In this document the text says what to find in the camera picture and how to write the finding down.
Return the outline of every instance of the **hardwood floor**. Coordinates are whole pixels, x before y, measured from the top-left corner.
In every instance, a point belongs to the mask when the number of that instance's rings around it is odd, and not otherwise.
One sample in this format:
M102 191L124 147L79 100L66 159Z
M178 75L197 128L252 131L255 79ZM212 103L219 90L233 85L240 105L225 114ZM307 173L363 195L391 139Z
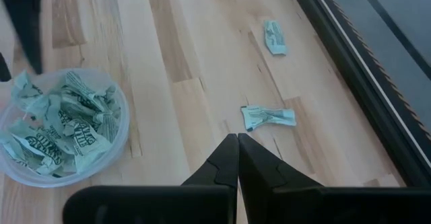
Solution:
M265 20L279 22L287 56L266 49ZM67 198L91 185L180 184L227 133L246 131L247 104L295 110L298 126L251 136L320 183L403 185L296 0L42 0L41 30L45 71L98 68L119 83L129 141L114 165L72 186L1 176L2 223L60 223ZM0 34L16 75L27 65L4 10ZM243 206L238 197L238 223Z

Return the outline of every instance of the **wooden floor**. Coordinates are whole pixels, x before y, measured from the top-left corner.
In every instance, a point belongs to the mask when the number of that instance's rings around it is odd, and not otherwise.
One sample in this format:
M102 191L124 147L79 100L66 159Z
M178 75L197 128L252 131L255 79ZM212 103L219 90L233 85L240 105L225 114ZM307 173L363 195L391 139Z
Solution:
M1 10L0 51L16 75L28 66ZM266 49L264 20L280 23L286 57ZM295 110L298 126L251 136L320 183L402 185L296 0L42 0L41 27L46 71L95 67L119 83L130 136L116 164L72 186L2 175L2 223L60 223L67 198L91 185L180 184L227 133L245 132L247 104Z

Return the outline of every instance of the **plastic bowl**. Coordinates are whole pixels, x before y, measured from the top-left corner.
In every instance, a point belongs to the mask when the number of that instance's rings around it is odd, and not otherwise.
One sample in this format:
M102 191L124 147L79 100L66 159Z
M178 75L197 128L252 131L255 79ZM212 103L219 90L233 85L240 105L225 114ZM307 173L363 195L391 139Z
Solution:
M32 81L37 85L44 93L48 92L50 88L55 86L60 78L64 76L68 71L74 71L77 73L82 80L88 85L114 85L117 90L114 98L121 107L121 116L119 123L119 131L112 143L112 147L102 157L96 160L87 170L79 174L72 174L70 176L62 178L54 178L52 176L41 176L37 173L32 172L28 168L19 165L6 153L6 150L0 145L0 168L10 178L15 181L28 185L41 188L52 188L66 186L83 179L89 178L97 172L108 167L114 163L123 152L127 137L129 135L129 105L126 97L118 86L106 73L101 73L95 69L63 69L53 73L45 73L35 77ZM9 102L5 109L0 114L0 129L7 130L9 125L14 122L18 117L22 117L24 113L14 106L13 103Z

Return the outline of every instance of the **black trim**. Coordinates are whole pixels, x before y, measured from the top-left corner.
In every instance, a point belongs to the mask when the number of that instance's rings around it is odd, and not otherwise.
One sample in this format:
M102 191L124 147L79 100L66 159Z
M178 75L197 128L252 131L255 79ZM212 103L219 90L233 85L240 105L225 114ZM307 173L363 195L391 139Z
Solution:
M399 173L408 186L431 186L431 169L420 155L413 141L409 138L401 123L395 117L383 95L377 90L369 74L364 70L359 58L349 46L339 28L322 6L321 0L298 0L311 24L320 36L323 44L333 58L352 93L361 105L362 110L376 131L385 149L392 158ZM412 118L403 102L397 96L395 90L385 79L383 73L373 62L372 58L362 46L358 38L342 18L341 13L331 0L325 0L341 27L345 30L349 39L366 61L367 66L376 77L380 86L384 89L391 103L405 121L417 142L428 145L430 141L419 125Z
M386 23L398 41L403 45L406 51L410 54L412 59L416 62L416 64L420 67L420 69L428 76L431 80L431 67L420 54L420 52L416 49L416 47L410 42L410 40L405 36L405 34L399 29L397 24L393 21L392 17L388 14L386 9L378 2L378 0L367 0L377 14L382 18L382 20Z

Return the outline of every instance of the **light wood plank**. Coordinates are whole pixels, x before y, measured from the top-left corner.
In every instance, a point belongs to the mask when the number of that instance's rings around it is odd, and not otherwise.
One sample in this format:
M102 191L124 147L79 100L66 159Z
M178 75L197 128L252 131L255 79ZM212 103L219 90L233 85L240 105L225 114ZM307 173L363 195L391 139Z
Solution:
M128 75L129 64L125 55L121 19L117 0L91 0L94 37L80 46L81 65L109 73L126 95L131 116L129 140L123 157L142 156L139 144L136 107Z
M265 11L254 12L249 1L261 4ZM351 93L335 75L309 22L297 15L300 8L296 2L238 0L238 3L253 11L248 14L251 30L281 97L286 100L300 96L308 115L313 117L311 127L322 139L323 151L330 154L332 149L337 150L336 155L326 157L348 163L343 171L346 176L340 176L336 184L357 185L387 173L389 167L383 161L387 155L380 151L380 141L364 120L357 103L349 100ZM268 19L275 19L281 25L290 49L286 57L273 57L264 50L262 24Z
M124 160L130 158L122 158L119 159L116 163L107 167L105 170L93 175L91 177L91 184L93 186L101 186L101 185L113 185L113 186L121 186L128 185L129 181L123 178L123 173L121 172L121 168L124 165Z
M143 182L180 184L190 171L149 0L118 2L133 99L135 106L142 108L136 111L136 117Z
M201 80L213 115L233 133L244 132L240 107L265 104L282 107L273 82L268 82L248 46L245 21L233 0L179 0L185 15L194 52L199 61ZM271 130L252 134L272 153L279 155Z
M7 178L7 176L4 173L0 173L0 220L2 219L2 215L3 215L3 197L4 197L4 188L5 188L5 178Z
M400 187L402 185L403 183L400 183L393 174L386 174L364 183L365 187Z
M0 52L8 66L13 62L13 48L15 46L14 28L7 13L3 0L0 0Z
M191 71L180 45L170 0L150 0L150 5L169 79L173 82L191 79Z
M55 223L54 191L25 186L5 177L2 223Z
M91 19L89 0L53 0L53 46L63 48L87 42Z
M300 154L307 160L311 174L316 174L321 184L334 185L335 174L328 164L328 159L323 153L319 140L316 138L314 129L308 119L301 98L292 98L284 101L287 108L295 111L297 125L293 128L294 142L300 150Z
M216 126L199 79L189 79L172 86L175 112L190 171L195 172L218 146Z

